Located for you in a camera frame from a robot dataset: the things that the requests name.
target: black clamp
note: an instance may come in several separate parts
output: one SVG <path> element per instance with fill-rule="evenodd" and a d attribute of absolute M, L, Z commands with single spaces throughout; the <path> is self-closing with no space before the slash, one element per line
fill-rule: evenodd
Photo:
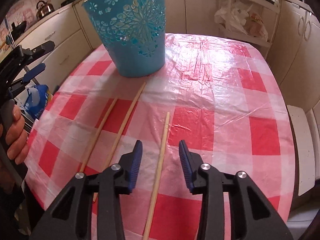
<path fill-rule="evenodd" d="M 199 154 L 179 143 L 179 156 L 187 187 L 193 195 L 202 194 L 197 240 L 224 239 L 223 192 L 229 193 L 231 239 L 292 240 L 291 233 L 269 200 L 244 171 L 222 173 Z"/>
<path fill-rule="evenodd" d="M 99 192 L 97 231 L 99 240 L 125 240 L 119 194 L 135 188 L 142 142 L 131 153 L 102 173 L 86 176 L 77 173 L 62 189 L 36 225 L 30 240 L 91 239 L 92 199 Z"/>
<path fill-rule="evenodd" d="M 24 163 L 16 165 L 15 161 L 9 160 L 7 156 L 10 146 L 6 144 L 5 136 L 13 122 L 12 111 L 15 105 L 13 98 L 23 92 L 26 85 L 45 70 L 45 64 L 41 63 L 34 67 L 23 78 L 16 81 L 14 79 L 26 65 L 53 51 L 54 46 L 53 41 L 47 41 L 32 50 L 23 49 L 19 45 L 0 62 L 0 122 L 3 125 L 3 134 L 0 137 L 0 160 L 10 172 L 18 187 L 21 186 L 28 168 Z"/>

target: black handle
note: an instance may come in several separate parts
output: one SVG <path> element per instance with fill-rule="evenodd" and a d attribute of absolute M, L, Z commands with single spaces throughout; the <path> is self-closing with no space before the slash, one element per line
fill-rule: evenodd
<path fill-rule="evenodd" d="M 4 166 L 7 168 L 7 170 L 10 172 L 17 186 L 20 187 L 24 178 L 26 177 L 28 168 L 24 163 L 17 165 L 14 160 L 10 160 L 8 158 L 7 152 L 10 145 L 7 145 L 5 141 L 7 131 L 13 123 L 12 111 L 14 105 L 14 100 L 11 99 L 9 101 L 6 101 L 0 109 L 1 123 L 3 125 L 3 133 L 0 138 L 0 159 Z"/>
<path fill-rule="evenodd" d="M 40 0 L 40 1 L 37 3 L 37 5 L 36 5 L 37 9 L 39 9 L 39 3 L 40 3 L 40 2 L 43 2 L 43 5 L 46 4 L 45 1 Z"/>

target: metal screw head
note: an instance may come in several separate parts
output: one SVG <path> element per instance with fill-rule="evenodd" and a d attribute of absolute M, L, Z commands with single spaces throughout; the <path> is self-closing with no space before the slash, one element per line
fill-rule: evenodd
<path fill-rule="evenodd" d="M 201 169 L 207 171 L 208 169 L 210 169 L 211 166 L 208 163 L 202 163 L 200 167 Z"/>
<path fill-rule="evenodd" d="M 111 169 L 113 169 L 114 171 L 119 171 L 119 169 L 121 169 L 121 166 L 120 166 L 120 164 L 113 164 L 111 166 Z"/>
<path fill-rule="evenodd" d="M 82 179 L 84 177 L 84 173 L 83 172 L 78 172 L 77 174 L 76 174 L 76 178 L 77 179 Z"/>
<path fill-rule="evenodd" d="M 247 177 L 247 174 L 244 171 L 239 171 L 238 172 L 238 177 L 241 179 L 244 179 Z"/>

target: human hand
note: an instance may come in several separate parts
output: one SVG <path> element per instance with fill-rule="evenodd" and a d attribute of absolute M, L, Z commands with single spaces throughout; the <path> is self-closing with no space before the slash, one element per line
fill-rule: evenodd
<path fill-rule="evenodd" d="M 5 138 L 6 143 L 11 145 L 7 155 L 10 160 L 15 159 L 15 163 L 20 164 L 25 160 L 29 152 L 29 147 L 27 145 L 28 134 L 23 129 L 25 121 L 18 106 L 14 106 L 12 114 L 13 123 Z M 3 127 L 0 125 L 0 136 L 2 135 L 2 132 Z M 12 192 L 13 186 L 14 180 L 0 161 L 0 187 L 3 188 L 5 193 L 10 193 Z"/>

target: finger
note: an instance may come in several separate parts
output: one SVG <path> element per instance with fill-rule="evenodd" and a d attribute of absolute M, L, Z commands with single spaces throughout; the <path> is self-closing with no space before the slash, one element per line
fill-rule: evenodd
<path fill-rule="evenodd" d="M 21 117 L 21 110 L 20 110 L 19 106 L 14 105 L 12 114 L 13 114 L 14 121 L 17 122 Z"/>
<path fill-rule="evenodd" d="M 28 137 L 27 132 L 23 130 L 19 138 L 10 146 L 7 152 L 8 158 L 10 160 L 15 159 L 20 154 L 20 152 L 22 151 L 23 147 L 27 142 L 27 137 Z"/>
<path fill-rule="evenodd" d="M 16 157 L 15 162 L 17 165 L 24 162 L 29 152 L 29 146 L 28 144 L 25 144 L 20 154 Z"/>
<path fill-rule="evenodd" d="M 16 122 L 13 122 L 11 127 L 9 128 L 7 135 L 5 137 L 5 141 L 7 145 L 12 144 L 15 140 L 17 140 L 20 136 L 20 134 L 23 131 L 24 127 L 24 118 L 23 116 L 20 117 L 20 119 Z"/>

